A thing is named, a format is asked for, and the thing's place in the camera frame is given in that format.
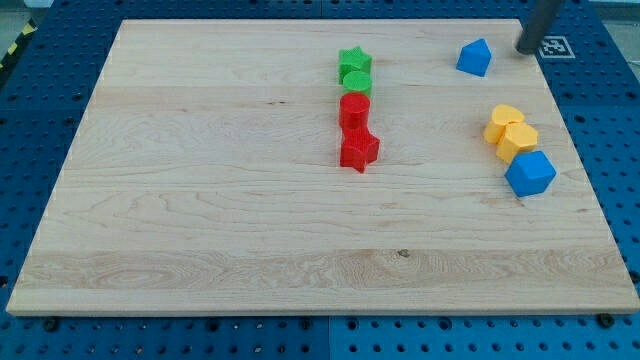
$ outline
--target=blue block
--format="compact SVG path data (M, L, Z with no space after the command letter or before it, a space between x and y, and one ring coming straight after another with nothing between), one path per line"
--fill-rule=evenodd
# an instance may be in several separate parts
M491 51L484 39L466 45L460 52L456 69L469 74L484 76L491 61Z
M556 170L542 151L516 155L504 174L518 197L539 194L547 189Z

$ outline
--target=wood grain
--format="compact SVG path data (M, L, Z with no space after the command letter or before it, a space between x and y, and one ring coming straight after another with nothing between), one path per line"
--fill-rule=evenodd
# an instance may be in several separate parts
M14 315L574 314L638 296L514 20L124 21ZM455 70L485 37L485 78ZM374 56L380 159L340 168L337 52ZM558 176L518 199L491 109Z

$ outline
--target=red star block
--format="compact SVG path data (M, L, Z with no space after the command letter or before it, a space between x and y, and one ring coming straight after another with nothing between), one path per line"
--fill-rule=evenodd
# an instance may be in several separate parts
M354 130L343 129L340 166L352 167L363 173L367 164L378 159L380 139L371 135L366 126Z

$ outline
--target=blue perforated table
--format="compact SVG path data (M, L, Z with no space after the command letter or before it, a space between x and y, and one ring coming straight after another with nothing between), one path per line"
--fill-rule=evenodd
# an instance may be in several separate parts
M0 92L0 303L4 308L123 18L525 21L531 7L528 0L56 1ZM538 61L637 282L640 85L587 3L568 1L550 35ZM0 313L0 359L514 354L638 357L640 316L16 319Z

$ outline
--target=black metal rod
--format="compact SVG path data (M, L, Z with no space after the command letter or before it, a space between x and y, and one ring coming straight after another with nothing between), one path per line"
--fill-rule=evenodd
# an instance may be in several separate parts
M516 50L524 55L536 52L540 42L547 34L564 0L538 0L529 21L524 25Z

